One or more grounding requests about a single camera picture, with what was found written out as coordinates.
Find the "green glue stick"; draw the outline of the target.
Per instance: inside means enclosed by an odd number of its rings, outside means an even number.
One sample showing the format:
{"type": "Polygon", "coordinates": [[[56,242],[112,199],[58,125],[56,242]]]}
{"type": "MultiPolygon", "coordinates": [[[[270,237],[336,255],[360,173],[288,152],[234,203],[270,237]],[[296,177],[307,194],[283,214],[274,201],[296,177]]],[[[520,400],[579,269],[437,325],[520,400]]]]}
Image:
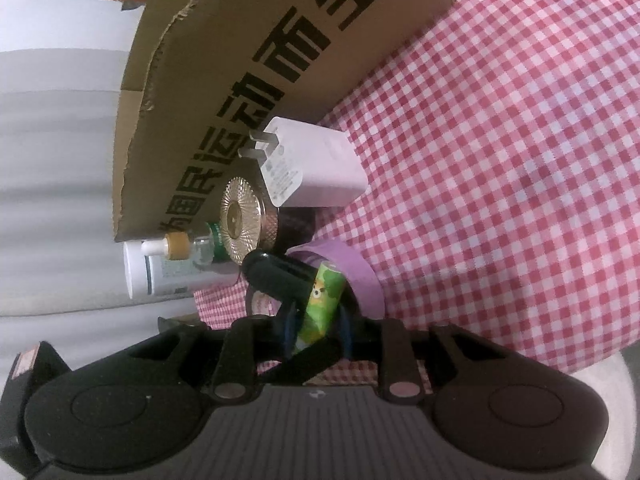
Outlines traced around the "green glue stick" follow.
{"type": "Polygon", "coordinates": [[[334,263],[320,262],[305,307],[303,322],[296,335],[293,354],[306,350],[329,333],[346,284],[344,274],[334,263]]]}

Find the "green dropper bottle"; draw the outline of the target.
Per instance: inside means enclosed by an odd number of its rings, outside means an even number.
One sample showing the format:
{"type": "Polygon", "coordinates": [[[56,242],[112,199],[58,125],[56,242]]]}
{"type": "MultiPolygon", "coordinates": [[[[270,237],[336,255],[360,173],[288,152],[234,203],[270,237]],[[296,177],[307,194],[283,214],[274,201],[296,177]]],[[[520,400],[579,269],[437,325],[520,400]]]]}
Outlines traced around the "green dropper bottle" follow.
{"type": "Polygon", "coordinates": [[[230,261],[219,224],[207,222],[206,228],[204,235],[176,231],[162,238],[145,240],[141,244],[142,254],[145,257],[161,256],[171,261],[191,260],[200,266],[230,261]]]}

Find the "gold lidded jar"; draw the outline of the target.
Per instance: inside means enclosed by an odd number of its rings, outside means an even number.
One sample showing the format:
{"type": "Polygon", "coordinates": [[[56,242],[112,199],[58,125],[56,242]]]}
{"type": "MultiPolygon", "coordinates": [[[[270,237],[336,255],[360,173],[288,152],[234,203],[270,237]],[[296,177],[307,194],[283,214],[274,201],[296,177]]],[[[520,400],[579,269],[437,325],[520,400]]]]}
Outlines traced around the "gold lidded jar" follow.
{"type": "Polygon", "coordinates": [[[312,208],[274,206],[261,184],[243,177],[224,187],[219,220],[224,248],[239,266],[254,250],[284,254],[309,242],[316,230],[312,208]]]}

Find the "white pill bottle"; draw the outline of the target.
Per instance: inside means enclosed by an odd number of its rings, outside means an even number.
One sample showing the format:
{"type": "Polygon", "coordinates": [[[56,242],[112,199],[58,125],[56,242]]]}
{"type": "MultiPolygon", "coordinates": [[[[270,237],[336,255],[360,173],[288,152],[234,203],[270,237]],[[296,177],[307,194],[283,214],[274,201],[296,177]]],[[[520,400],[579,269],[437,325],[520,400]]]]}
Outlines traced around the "white pill bottle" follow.
{"type": "Polygon", "coordinates": [[[239,279],[240,269],[232,261],[204,266],[193,258],[168,260],[164,256],[146,256],[142,245],[140,240],[122,244],[126,285],[132,300],[189,295],[232,286],[239,279]]]}

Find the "purple plastic lid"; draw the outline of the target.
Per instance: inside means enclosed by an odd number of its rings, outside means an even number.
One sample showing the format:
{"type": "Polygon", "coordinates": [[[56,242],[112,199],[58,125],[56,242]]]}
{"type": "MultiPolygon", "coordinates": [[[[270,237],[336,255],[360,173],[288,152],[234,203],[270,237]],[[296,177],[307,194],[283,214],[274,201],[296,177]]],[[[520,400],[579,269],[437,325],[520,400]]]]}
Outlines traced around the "purple plastic lid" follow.
{"type": "Polygon", "coordinates": [[[325,261],[333,263],[346,278],[362,315],[374,320],[385,318],[383,287],[367,260],[352,246],[341,240],[313,240],[288,249],[286,254],[315,268],[325,261]]]}

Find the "white power adapter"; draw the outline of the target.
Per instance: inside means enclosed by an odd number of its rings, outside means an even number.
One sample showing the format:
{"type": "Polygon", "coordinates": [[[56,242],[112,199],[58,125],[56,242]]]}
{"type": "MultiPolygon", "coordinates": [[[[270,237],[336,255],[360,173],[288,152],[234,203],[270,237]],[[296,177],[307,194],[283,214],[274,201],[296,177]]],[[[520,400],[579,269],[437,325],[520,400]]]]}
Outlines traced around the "white power adapter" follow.
{"type": "Polygon", "coordinates": [[[275,117],[250,132],[239,155],[254,159],[278,208],[345,207],[367,191],[367,173],[344,132],[275,117]]]}

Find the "black cylinder tube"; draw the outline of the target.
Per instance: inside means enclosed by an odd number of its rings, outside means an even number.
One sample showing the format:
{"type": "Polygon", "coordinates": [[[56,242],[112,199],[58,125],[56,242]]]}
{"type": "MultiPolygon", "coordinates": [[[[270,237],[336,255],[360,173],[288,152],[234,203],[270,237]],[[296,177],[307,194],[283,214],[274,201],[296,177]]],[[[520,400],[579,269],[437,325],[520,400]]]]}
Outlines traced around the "black cylinder tube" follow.
{"type": "Polygon", "coordinates": [[[303,349],[296,347],[303,328],[303,313],[295,302],[281,309],[273,325],[273,335],[267,337],[264,349],[273,342],[280,356],[268,358],[274,365],[258,374],[261,384],[302,386],[350,356],[352,310],[344,304],[339,304],[332,315],[328,332],[303,349]]]}

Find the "black oval case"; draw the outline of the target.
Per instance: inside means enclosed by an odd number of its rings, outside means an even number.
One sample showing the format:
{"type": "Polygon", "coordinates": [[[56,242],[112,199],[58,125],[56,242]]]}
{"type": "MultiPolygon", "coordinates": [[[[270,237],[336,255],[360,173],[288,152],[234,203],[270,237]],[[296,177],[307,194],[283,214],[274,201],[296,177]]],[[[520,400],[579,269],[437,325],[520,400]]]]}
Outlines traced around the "black oval case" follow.
{"type": "Polygon", "coordinates": [[[306,302],[317,269],[286,255],[253,250],[243,260],[242,274],[250,287],[281,302],[306,302]]]}

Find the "red checkered tablecloth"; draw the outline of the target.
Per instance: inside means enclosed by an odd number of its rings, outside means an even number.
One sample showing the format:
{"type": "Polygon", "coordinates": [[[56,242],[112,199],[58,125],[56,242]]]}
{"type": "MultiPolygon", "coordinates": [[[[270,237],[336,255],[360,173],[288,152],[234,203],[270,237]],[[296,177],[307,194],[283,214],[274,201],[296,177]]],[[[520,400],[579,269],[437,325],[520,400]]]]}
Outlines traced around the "red checkered tablecloth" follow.
{"type": "Polygon", "coordinates": [[[386,312],[574,372],[639,338],[639,0],[456,0],[324,118],[386,312]]]}

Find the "brown cardboard box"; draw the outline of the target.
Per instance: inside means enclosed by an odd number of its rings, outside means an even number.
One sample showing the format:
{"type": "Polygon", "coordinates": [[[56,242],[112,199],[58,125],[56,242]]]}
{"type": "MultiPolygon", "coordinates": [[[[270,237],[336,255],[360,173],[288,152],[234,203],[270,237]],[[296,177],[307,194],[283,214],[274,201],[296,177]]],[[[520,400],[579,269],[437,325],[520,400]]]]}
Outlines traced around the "brown cardboard box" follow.
{"type": "Polygon", "coordinates": [[[122,77],[113,224],[120,242],[214,210],[253,130],[318,122],[454,0],[148,0],[122,77]]]}

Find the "white curtain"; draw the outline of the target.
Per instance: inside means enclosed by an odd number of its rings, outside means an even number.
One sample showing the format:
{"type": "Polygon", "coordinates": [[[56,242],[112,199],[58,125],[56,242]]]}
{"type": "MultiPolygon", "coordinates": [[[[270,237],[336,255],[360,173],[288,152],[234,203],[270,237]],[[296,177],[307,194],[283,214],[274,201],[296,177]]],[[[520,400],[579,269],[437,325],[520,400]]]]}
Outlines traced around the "white curtain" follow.
{"type": "Polygon", "coordinates": [[[128,296],[113,143],[137,10],[1,0],[1,367],[49,341],[71,366],[150,336],[183,297],[128,296]]]}

